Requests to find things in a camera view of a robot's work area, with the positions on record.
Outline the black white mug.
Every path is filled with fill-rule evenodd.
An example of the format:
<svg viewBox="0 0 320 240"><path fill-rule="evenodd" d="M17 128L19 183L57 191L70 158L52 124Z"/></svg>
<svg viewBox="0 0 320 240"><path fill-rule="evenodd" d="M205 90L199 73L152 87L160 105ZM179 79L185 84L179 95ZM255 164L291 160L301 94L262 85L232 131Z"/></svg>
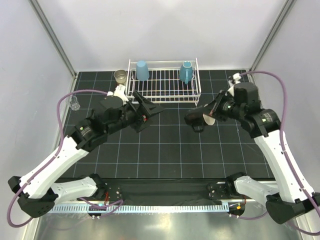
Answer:
<svg viewBox="0 0 320 240"><path fill-rule="evenodd" d="M184 121L188 126L191 126L195 133L202 133L206 126L212 126L215 124L216 119L210 115L203 115L203 117L186 117Z"/></svg>

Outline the light blue plastic cup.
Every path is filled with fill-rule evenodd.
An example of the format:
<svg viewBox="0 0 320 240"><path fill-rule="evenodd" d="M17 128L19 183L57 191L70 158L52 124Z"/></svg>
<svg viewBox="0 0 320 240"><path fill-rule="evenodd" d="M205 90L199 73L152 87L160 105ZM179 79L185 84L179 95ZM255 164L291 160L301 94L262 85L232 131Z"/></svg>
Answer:
<svg viewBox="0 0 320 240"><path fill-rule="evenodd" d="M150 77L149 68L147 62L144 60L139 60L136 63L136 78L139 81L147 81Z"/></svg>

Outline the teal flower mug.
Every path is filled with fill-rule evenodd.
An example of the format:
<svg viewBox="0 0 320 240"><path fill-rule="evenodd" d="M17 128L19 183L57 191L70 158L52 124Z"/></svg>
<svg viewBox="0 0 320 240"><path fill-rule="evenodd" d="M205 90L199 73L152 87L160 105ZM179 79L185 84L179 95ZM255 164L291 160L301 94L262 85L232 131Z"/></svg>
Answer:
<svg viewBox="0 0 320 240"><path fill-rule="evenodd" d="M191 61L184 61L179 70L179 80L188 85L193 78L193 65Z"/></svg>

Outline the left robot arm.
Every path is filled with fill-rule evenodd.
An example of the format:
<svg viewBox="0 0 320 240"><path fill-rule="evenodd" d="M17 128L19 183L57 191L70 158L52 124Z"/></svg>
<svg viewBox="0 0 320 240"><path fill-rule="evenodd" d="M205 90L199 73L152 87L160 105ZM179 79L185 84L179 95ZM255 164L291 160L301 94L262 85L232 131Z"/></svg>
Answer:
<svg viewBox="0 0 320 240"><path fill-rule="evenodd" d="M101 200L108 191L107 185L93 173L80 180L56 181L77 161L86 157L108 137L126 127L137 133L151 124L152 117L164 108L134 91L137 103L119 90L108 92L105 99L91 111L89 117L77 123L60 140L59 147L31 172L8 180L21 210L32 218L48 213L55 205L81 197Z"/></svg>

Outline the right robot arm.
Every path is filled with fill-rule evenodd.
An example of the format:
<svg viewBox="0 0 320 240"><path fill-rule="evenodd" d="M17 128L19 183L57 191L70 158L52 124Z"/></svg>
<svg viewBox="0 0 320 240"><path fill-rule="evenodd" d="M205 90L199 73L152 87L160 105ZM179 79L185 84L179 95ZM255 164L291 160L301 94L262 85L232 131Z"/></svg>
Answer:
<svg viewBox="0 0 320 240"><path fill-rule="evenodd" d="M258 88L250 82L238 82L222 90L215 99L190 109L185 123L196 133L216 121L233 119L254 140L265 156L275 178L276 187L252 179L239 172L226 178L225 192L230 198L245 195L266 207L278 224L306 214L320 205L320 194L307 183L297 163L287 162L292 155L285 134L280 132L281 121L275 111L261 107Z"/></svg>

